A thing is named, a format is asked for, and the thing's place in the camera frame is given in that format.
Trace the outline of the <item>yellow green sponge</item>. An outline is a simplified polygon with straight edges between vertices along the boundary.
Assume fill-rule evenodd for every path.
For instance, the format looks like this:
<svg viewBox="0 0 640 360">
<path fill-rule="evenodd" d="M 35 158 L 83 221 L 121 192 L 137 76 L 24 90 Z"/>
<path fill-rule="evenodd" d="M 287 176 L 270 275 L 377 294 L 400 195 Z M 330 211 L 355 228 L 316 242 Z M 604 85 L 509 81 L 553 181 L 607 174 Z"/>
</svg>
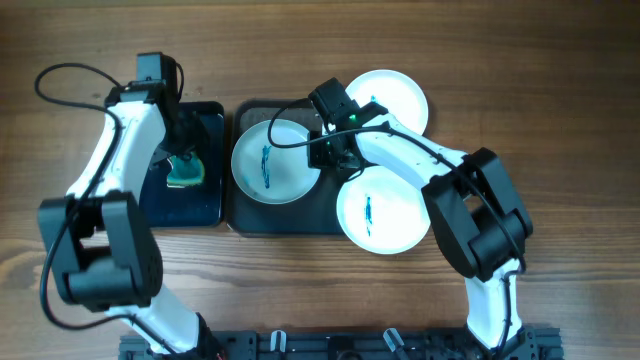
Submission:
<svg viewBox="0 0 640 360">
<path fill-rule="evenodd" d="M 173 155 L 168 158 L 171 170 L 167 175 L 169 188 L 186 188 L 201 185 L 205 179 L 205 167 L 195 152 Z"/>
</svg>

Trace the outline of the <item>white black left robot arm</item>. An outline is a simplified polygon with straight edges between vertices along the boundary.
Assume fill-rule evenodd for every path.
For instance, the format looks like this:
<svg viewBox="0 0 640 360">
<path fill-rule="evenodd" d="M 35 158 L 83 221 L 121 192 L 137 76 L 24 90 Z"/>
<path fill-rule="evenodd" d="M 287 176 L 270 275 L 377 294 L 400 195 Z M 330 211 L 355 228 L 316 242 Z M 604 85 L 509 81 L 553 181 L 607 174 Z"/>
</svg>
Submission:
<svg viewBox="0 0 640 360">
<path fill-rule="evenodd" d="M 105 127 L 84 173 L 38 221 L 46 258 L 39 285 L 45 317 L 81 331 L 122 320 L 172 359 L 218 351 L 201 315 L 163 284 L 159 247 L 138 205 L 151 164 L 194 159 L 209 144 L 202 121 L 179 108 L 184 72 L 161 52 L 137 57 L 137 75 L 116 83 L 99 112 Z"/>
</svg>

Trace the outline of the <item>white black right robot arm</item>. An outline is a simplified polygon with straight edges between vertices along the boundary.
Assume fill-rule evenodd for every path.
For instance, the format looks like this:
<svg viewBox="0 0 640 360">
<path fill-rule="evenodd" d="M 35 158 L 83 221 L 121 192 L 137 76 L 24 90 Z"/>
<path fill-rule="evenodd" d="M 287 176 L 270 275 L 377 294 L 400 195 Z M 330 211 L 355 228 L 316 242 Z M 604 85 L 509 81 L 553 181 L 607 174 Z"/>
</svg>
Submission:
<svg viewBox="0 0 640 360">
<path fill-rule="evenodd" d="M 531 218 L 498 156 L 448 150 L 403 126 L 387 108 L 358 104 L 332 78 L 308 96 L 334 131 L 311 137 L 312 150 L 355 152 L 414 186 L 422 194 L 438 247 L 465 278 L 466 326 L 494 357 L 503 357 L 522 323 L 515 278 L 526 270 Z"/>
</svg>

